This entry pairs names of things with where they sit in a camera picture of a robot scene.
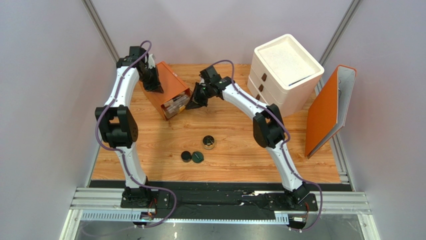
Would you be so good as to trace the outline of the orange drawer box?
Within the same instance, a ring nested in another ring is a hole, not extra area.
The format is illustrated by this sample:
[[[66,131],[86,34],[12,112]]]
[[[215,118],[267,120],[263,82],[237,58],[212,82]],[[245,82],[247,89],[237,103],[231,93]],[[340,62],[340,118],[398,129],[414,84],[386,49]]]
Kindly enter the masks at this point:
[[[164,90],[164,93],[159,92],[147,92],[142,89],[142,92],[147,97],[149,102],[154,106],[154,108],[159,112],[161,117],[165,120],[164,113],[162,111],[162,105],[177,95],[185,92],[189,99],[191,97],[192,91],[189,86],[175,74],[172,68],[165,63],[164,61],[158,63],[156,68],[159,73],[159,81]]]

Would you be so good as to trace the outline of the clear drawer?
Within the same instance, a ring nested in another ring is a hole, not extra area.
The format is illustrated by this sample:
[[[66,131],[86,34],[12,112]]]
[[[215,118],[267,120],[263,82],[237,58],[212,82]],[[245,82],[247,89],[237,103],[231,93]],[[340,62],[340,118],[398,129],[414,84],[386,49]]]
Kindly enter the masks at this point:
[[[171,119],[178,113],[182,111],[182,109],[185,108],[186,104],[189,102],[190,97],[185,93],[182,92],[172,98],[171,100],[168,100],[166,103],[164,103],[161,106],[162,112],[164,114],[164,117],[166,120]]]

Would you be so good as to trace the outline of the beige tube grey cap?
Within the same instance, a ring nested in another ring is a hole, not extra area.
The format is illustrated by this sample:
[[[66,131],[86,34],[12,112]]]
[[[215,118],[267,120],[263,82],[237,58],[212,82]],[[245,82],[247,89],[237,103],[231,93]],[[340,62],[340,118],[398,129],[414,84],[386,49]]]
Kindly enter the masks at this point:
[[[172,98],[171,100],[167,101],[166,103],[164,103],[164,107],[165,108],[169,108],[172,107],[178,103],[180,103],[182,100],[184,100],[186,98],[185,95],[182,96],[176,96],[174,98]]]

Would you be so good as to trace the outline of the clear blue-label bottle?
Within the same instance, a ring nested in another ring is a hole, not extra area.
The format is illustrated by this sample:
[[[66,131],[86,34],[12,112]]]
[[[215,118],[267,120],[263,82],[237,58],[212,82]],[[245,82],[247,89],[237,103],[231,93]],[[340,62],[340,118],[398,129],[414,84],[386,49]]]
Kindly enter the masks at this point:
[[[181,106],[176,105],[176,106],[168,107],[165,110],[164,115],[167,119],[170,119],[170,118],[174,117],[175,115],[181,113],[183,110],[185,110],[185,107],[186,107],[185,105],[181,105]]]

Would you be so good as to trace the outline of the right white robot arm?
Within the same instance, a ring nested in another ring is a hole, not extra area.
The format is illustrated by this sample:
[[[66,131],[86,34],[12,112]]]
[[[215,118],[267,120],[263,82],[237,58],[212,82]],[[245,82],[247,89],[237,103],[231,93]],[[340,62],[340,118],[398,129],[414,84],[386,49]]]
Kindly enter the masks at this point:
[[[230,77],[221,77],[214,66],[209,66],[199,74],[201,80],[195,84],[186,109],[206,107],[208,100],[218,97],[233,104],[252,119],[253,138],[266,149],[277,167],[281,184],[292,204],[300,204],[309,191],[299,175],[287,147],[285,129],[279,108],[267,105],[245,92]]]

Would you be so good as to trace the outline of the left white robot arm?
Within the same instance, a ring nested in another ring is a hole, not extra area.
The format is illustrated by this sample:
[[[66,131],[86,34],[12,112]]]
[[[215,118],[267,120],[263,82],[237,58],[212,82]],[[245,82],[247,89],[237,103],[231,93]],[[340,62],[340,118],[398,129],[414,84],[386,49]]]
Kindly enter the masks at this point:
[[[131,46],[129,54],[117,61],[111,94],[104,106],[95,109],[95,136],[102,148],[115,152],[120,160],[125,174],[122,201],[146,206],[152,193],[137,153],[139,128],[129,108],[137,83],[146,92],[164,92],[155,59],[141,45]]]

